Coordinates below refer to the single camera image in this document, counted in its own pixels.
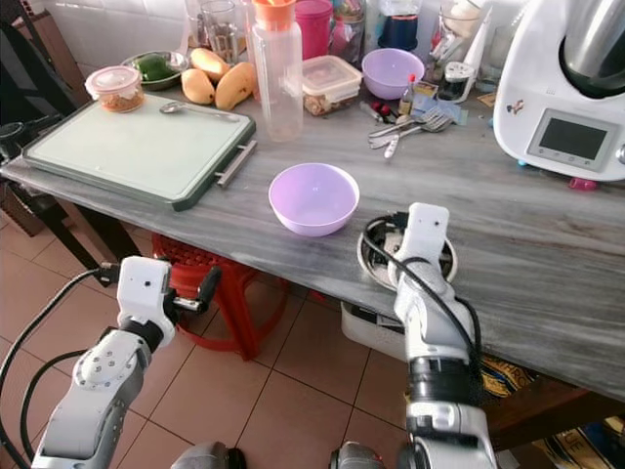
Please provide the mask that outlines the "grey right robot leg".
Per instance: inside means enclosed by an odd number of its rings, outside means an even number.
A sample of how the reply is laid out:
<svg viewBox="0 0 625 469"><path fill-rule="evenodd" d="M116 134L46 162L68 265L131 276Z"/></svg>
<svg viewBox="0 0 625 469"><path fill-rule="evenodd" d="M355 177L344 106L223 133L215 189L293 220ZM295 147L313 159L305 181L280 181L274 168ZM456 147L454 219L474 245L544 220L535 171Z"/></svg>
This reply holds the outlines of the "grey right robot leg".
<svg viewBox="0 0 625 469"><path fill-rule="evenodd" d="M329 469L387 469L387 466L378 451L348 441L331 452Z"/></svg>

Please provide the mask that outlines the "white plastic storage bin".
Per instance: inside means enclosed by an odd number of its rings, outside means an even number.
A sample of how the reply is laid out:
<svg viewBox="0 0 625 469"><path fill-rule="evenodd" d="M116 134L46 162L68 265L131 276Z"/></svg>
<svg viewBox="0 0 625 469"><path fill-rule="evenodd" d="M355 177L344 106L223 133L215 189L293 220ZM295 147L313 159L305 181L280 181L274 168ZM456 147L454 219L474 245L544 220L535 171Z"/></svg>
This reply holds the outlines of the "white plastic storage bin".
<svg viewBox="0 0 625 469"><path fill-rule="evenodd" d="M385 356L406 362L405 330L400 321L380 316L374 310L363 309L349 301L341 301L341 330L357 341Z"/></svg>

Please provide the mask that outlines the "black metal frame chair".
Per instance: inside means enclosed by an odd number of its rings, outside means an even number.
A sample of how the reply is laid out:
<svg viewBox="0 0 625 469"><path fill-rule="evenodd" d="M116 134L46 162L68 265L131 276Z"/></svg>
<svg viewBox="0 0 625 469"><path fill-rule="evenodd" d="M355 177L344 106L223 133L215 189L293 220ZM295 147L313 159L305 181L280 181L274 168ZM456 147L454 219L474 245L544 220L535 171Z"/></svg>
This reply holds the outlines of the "black metal frame chair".
<svg viewBox="0 0 625 469"><path fill-rule="evenodd" d="M75 112L77 103L34 30L25 0L0 0L0 14L1 122L28 122Z"/></svg>

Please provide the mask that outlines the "small steel bowl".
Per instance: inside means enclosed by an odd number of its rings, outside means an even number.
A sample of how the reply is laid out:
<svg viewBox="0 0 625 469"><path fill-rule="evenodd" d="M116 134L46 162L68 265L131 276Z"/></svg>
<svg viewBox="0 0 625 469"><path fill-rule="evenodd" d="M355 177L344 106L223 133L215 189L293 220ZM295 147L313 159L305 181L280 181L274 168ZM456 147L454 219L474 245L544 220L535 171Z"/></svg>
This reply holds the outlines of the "small steel bowl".
<svg viewBox="0 0 625 469"><path fill-rule="evenodd" d="M140 81L140 86L145 91L162 91L168 90L170 88L174 88L175 85L178 85L180 82L180 76L182 76L185 70L188 70L190 63L188 59L185 58L185 55L179 53L179 51L147 51L147 53L142 53L135 55L135 57L131 57L129 59L124 60L121 65L133 67L134 59L138 57L142 57L144 54L160 54L164 55L164 57L169 59L169 66L173 67L178 74L169 77L169 79L160 80L156 82L143 82Z"/></svg>

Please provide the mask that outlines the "oval stainless steel dish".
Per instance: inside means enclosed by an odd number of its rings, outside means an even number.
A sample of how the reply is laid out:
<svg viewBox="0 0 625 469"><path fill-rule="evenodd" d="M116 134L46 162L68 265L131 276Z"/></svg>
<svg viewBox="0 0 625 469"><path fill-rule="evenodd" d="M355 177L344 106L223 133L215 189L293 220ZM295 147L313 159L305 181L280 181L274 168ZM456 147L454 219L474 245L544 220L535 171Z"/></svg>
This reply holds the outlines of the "oval stainless steel dish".
<svg viewBox="0 0 625 469"><path fill-rule="evenodd" d="M378 251L370 247L370 244L379 246L379 223L383 216L370 220L363 227L358 237L357 262L372 280L394 291L395 286L389 274L387 256L378 253Z"/></svg>

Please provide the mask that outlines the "grey left robot leg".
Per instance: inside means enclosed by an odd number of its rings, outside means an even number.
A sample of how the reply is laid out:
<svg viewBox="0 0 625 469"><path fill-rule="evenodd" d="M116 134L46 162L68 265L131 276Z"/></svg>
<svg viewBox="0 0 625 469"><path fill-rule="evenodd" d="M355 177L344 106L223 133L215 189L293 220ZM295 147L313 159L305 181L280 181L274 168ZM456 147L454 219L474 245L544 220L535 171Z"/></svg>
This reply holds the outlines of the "grey left robot leg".
<svg viewBox="0 0 625 469"><path fill-rule="evenodd" d="M196 444L187 448L170 469L246 469L245 456L222 442Z"/></svg>

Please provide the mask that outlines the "purple plastic bowl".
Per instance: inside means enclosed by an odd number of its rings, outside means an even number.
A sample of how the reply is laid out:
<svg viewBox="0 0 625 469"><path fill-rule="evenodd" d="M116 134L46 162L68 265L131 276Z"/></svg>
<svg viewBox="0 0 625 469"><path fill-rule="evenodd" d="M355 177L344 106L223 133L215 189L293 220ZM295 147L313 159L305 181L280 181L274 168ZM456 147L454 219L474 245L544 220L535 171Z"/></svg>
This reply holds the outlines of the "purple plastic bowl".
<svg viewBox="0 0 625 469"><path fill-rule="evenodd" d="M423 80L425 66L410 51L394 48L376 49L361 62L363 85L381 100L398 100L409 89L410 76Z"/></svg>
<svg viewBox="0 0 625 469"><path fill-rule="evenodd" d="M303 236L338 232L352 218L360 187L352 175L325 162L301 162L280 171L268 200L278 223Z"/></svg>

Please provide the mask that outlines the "white kitchen food processor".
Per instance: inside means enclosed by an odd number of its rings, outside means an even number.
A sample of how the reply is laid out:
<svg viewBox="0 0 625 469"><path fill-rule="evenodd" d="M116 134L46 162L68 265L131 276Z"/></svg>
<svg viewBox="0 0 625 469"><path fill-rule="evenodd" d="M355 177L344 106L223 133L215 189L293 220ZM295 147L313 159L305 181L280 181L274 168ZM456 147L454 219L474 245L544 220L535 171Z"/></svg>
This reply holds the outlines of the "white kitchen food processor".
<svg viewBox="0 0 625 469"><path fill-rule="evenodd" d="M497 89L494 135L527 165L625 180L625 0L528 0Z"/></svg>

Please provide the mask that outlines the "red and black kitchen tool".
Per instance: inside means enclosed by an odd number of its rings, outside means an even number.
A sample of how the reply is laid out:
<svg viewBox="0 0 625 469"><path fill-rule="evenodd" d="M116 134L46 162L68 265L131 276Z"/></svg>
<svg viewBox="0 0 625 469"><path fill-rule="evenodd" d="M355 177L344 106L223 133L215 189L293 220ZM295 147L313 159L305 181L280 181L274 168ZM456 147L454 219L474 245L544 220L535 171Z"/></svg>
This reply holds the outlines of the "red and black kitchen tool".
<svg viewBox="0 0 625 469"><path fill-rule="evenodd" d="M394 124L397 120L397 113L393 111L383 100L370 100L367 108L376 121L384 122L384 124Z"/></svg>

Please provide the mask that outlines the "grey-topped dark wooden table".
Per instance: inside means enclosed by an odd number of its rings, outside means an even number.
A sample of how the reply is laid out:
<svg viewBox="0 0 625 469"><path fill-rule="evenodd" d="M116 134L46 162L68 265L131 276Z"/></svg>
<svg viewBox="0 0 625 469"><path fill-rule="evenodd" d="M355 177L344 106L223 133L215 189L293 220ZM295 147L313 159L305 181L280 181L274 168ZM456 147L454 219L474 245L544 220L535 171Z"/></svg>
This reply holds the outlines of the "grey-topped dark wooden table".
<svg viewBox="0 0 625 469"><path fill-rule="evenodd" d="M425 202L450 211L457 295L478 310L490 356L540 372L532 390L489 407L492 443L513 449L625 412L625 185L594 192L519 168L497 147L479 103L469 119L371 150L360 111L308 117L300 138L256 150L224 189L191 209L103 191L15 160L3 175L58 199L228 256L359 307L387 312L395 296L356 261L375 216ZM269 184L300 162L326 162L356 179L361 198L337 233L299 236L277 222Z"/></svg>

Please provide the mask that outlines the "small red-capped sauce bottle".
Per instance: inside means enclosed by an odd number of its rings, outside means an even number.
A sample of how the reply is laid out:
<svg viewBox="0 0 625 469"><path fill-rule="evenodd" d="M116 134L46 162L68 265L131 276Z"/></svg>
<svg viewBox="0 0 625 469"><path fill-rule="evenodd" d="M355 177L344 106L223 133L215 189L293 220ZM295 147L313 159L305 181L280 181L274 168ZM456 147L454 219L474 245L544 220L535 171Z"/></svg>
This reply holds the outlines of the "small red-capped sauce bottle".
<svg viewBox="0 0 625 469"><path fill-rule="evenodd" d="M412 112L412 103L415 100L415 85L418 82L418 76L416 74L410 74L407 76L407 81L405 85L405 89L403 89L403 93L400 97L400 102L398 102L398 115L402 117L407 117L411 115Z"/></svg>

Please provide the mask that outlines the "rectangular clear plastic food container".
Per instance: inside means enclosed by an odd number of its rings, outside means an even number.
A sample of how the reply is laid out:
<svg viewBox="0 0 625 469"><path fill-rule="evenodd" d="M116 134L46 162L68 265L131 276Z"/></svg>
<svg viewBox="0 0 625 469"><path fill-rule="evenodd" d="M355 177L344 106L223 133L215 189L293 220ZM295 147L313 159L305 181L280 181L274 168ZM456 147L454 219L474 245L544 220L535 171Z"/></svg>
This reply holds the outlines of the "rectangular clear plastic food container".
<svg viewBox="0 0 625 469"><path fill-rule="evenodd" d="M304 60L304 109L313 116L349 106L360 94L362 74L339 57L316 57Z"/></svg>

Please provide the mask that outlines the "grey robot leg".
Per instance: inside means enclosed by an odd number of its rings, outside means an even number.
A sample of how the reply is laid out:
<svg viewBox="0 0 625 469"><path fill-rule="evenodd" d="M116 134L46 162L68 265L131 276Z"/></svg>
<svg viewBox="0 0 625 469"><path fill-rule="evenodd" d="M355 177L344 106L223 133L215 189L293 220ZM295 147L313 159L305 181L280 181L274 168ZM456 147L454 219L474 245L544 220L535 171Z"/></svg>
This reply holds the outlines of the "grey robot leg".
<svg viewBox="0 0 625 469"><path fill-rule="evenodd" d="M378 451L348 441L331 452L329 469L387 469L387 466Z"/></svg>
<svg viewBox="0 0 625 469"><path fill-rule="evenodd" d="M187 448L170 469L246 469L245 456L222 442L196 444Z"/></svg>

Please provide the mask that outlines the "blue-contents glass jar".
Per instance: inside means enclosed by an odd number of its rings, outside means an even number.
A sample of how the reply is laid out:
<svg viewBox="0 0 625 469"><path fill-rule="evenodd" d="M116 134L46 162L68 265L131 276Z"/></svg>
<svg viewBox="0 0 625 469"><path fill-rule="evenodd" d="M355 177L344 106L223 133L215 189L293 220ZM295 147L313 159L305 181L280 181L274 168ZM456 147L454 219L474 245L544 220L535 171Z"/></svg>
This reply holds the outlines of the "blue-contents glass jar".
<svg viewBox="0 0 625 469"><path fill-rule="evenodd" d="M380 48L412 51L418 46L418 22L423 0L379 0Z"/></svg>

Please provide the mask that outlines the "yellow and blue printed bag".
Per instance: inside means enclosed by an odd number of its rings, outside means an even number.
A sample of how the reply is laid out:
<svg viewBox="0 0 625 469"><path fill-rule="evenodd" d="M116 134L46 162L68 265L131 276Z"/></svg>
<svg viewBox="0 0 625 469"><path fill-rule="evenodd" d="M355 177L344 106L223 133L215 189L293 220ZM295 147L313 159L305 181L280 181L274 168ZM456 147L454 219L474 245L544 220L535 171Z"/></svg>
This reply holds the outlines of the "yellow and blue printed bag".
<svg viewBox="0 0 625 469"><path fill-rule="evenodd" d="M481 379L496 449L528 444L555 469L625 469L625 402L494 358Z"/></svg>

